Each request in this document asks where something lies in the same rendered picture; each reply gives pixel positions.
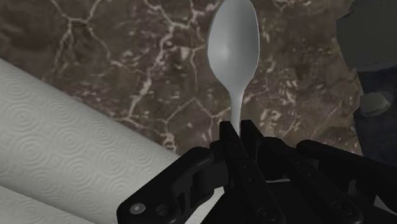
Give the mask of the white plastic spoon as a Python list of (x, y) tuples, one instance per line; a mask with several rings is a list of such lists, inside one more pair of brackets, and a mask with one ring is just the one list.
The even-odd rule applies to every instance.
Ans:
[(240, 133), (244, 92), (253, 79), (260, 57), (260, 32), (250, 0), (224, 0), (214, 13), (207, 38), (209, 66), (227, 89), (231, 118)]

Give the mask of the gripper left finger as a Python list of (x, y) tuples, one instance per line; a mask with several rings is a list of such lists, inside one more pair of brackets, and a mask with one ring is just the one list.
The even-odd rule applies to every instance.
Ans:
[(219, 140), (190, 149), (124, 200), (118, 224), (187, 224), (217, 188), (225, 192), (200, 224), (286, 224), (258, 167), (263, 135), (250, 120), (240, 127), (221, 122)]

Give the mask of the grey angular object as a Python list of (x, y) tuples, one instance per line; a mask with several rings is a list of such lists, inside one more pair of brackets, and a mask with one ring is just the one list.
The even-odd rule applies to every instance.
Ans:
[(336, 28), (348, 67), (360, 72), (397, 67), (397, 0), (353, 0)]

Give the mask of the white paper towel roll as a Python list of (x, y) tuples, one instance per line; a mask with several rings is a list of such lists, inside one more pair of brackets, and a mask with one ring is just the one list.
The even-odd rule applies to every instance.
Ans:
[(0, 186), (93, 224), (177, 155), (0, 59)]

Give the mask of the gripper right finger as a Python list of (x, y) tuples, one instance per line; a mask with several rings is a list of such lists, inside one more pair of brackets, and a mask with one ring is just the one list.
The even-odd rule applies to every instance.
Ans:
[(323, 224), (397, 224), (397, 167), (312, 140), (292, 148), (251, 120), (240, 136), (264, 178), (287, 177)]

